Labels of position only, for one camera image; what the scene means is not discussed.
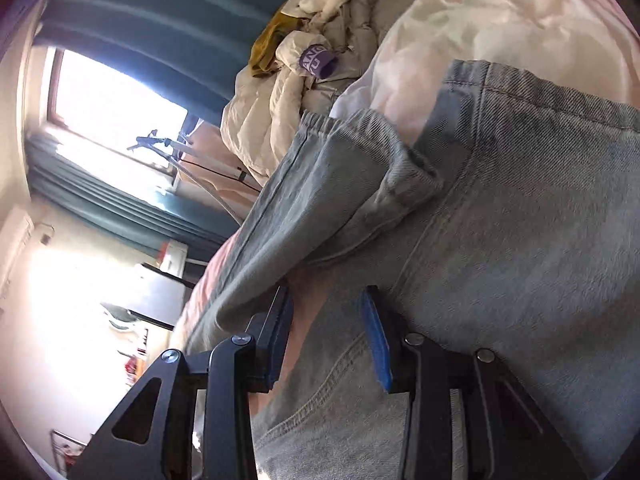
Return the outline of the grey denim jeans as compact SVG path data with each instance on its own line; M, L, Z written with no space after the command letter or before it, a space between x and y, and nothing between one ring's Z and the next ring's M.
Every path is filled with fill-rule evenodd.
M393 479L408 400L383 391L357 308L494 350L591 479L639 429L639 112L486 61L451 63L420 136L303 118L186 343L242 330L286 281L294 356L252 418L264 479Z

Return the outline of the white desk with drawers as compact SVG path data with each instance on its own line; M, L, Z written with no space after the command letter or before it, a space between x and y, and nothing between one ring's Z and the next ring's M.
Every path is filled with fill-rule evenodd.
M124 335L122 346L117 353L124 359L126 385L132 387L169 348L171 330L146 321L137 321Z

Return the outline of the white black chair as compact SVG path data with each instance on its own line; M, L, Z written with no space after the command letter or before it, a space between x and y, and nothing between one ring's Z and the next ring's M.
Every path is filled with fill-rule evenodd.
M141 321L173 330L193 286L183 278L186 244L170 240L160 252L160 265L138 263L132 270L124 308Z

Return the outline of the white air conditioner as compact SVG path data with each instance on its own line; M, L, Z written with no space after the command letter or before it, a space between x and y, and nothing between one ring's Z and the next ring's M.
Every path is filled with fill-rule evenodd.
M21 253L30 241L35 225L26 209L14 206L0 232L0 283L1 298L6 298L11 283L11 275Z

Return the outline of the beige hanging garment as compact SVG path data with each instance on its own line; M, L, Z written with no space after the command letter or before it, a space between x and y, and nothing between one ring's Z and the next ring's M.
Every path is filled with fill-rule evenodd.
M182 166L213 188L241 219L245 219L262 186L226 147L219 128L199 122L186 144L190 146L190 152L181 155Z

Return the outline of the teal left curtain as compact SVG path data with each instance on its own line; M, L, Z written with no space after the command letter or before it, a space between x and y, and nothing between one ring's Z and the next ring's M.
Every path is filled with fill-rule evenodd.
M131 194L90 174L34 134L25 141L29 189L83 222L151 255L176 240L191 257L208 260L238 229L228 212L171 193Z

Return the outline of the teal curtain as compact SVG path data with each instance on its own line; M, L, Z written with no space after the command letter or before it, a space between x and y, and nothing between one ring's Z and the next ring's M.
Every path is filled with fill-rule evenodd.
M191 257L208 260L238 229L228 212L171 193L131 194L90 174L34 134L25 141L29 189L83 222L151 255L176 240Z
M285 0L47 0L35 42L88 56L213 125Z

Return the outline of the garment steamer stand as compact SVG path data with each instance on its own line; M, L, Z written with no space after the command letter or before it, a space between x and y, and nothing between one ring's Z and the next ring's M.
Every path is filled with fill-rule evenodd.
M136 143L128 148L128 151L146 148L157 154L168 165L185 174L198 188L204 191L218 206L234 220L236 224L242 224L244 218L225 200L213 183L199 177L189 166L204 170L217 177L230 180L244 186L250 191L258 191L257 184L253 184L254 178L241 167L232 167L216 158L199 151L189 143L159 138L156 131L152 130L147 136L137 136Z

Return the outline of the window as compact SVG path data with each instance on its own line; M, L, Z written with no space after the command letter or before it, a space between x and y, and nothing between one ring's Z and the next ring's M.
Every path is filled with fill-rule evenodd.
M137 79L71 50L55 50L47 118L100 148L167 174L168 163L137 138L176 140L188 112Z

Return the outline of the mustard yellow garment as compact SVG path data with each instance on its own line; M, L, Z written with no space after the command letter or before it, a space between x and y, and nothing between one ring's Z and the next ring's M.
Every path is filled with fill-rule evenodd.
M278 11L262 30L250 48L248 68L253 77L267 77L274 72L276 52L280 43L290 32L300 29L302 18L296 18Z

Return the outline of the teal right curtain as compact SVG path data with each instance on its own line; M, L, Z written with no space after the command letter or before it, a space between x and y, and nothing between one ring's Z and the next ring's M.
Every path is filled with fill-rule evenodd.
M35 42L88 56L213 125L285 0L47 0Z

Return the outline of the purple sock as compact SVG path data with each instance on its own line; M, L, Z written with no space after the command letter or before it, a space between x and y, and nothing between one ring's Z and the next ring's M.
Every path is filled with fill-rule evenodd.
M299 59L299 66L318 79L331 76L337 64L335 53L322 44L312 44L303 50Z

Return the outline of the pink cream bed duvet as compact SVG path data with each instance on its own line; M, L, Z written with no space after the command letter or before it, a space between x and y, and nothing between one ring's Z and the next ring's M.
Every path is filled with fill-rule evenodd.
M638 41L597 0L416 0L387 34L364 77L326 117L342 120L373 110L402 142L413 144L456 61L511 66L638 110ZM235 237L213 261L175 330L181 349L206 310Z

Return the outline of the cream puffer jacket pile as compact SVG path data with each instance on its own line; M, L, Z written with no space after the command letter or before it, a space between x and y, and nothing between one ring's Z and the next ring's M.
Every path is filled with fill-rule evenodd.
M286 0L250 49L222 112L222 140L259 184L288 151L300 118L329 113L368 69L414 0Z

